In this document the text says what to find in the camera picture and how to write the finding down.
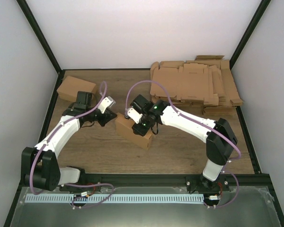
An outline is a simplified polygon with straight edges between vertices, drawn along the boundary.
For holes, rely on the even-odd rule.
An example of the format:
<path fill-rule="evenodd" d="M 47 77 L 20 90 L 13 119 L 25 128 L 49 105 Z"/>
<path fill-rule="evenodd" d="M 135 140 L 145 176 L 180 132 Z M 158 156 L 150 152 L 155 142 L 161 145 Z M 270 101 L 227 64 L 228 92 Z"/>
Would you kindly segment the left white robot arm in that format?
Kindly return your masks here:
<path fill-rule="evenodd" d="M 33 148 L 26 147 L 21 157 L 21 183 L 30 188 L 52 191 L 59 185 L 71 184 L 82 191 L 87 187 L 81 168 L 60 168 L 57 158 L 68 140 L 84 123 L 98 122 L 104 127 L 117 117 L 111 110 L 115 100 L 106 96 L 95 106 L 91 105 L 93 94 L 79 91 L 76 101 L 62 113 L 54 129 Z"/>

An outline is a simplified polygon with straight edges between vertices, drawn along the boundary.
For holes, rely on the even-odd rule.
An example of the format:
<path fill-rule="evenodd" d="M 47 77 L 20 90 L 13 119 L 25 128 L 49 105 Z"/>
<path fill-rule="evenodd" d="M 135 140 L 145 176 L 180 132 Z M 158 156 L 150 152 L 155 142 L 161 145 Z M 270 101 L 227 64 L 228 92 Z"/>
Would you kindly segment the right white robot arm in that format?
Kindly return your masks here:
<path fill-rule="evenodd" d="M 201 118 L 175 108 L 167 101 L 154 103 L 142 95 L 131 102 L 125 113 L 134 121 L 132 130 L 136 135 L 144 136 L 154 126 L 166 125 L 189 133 L 205 143 L 207 162 L 199 185 L 208 191 L 217 186 L 218 176 L 238 143 L 227 120 Z"/>

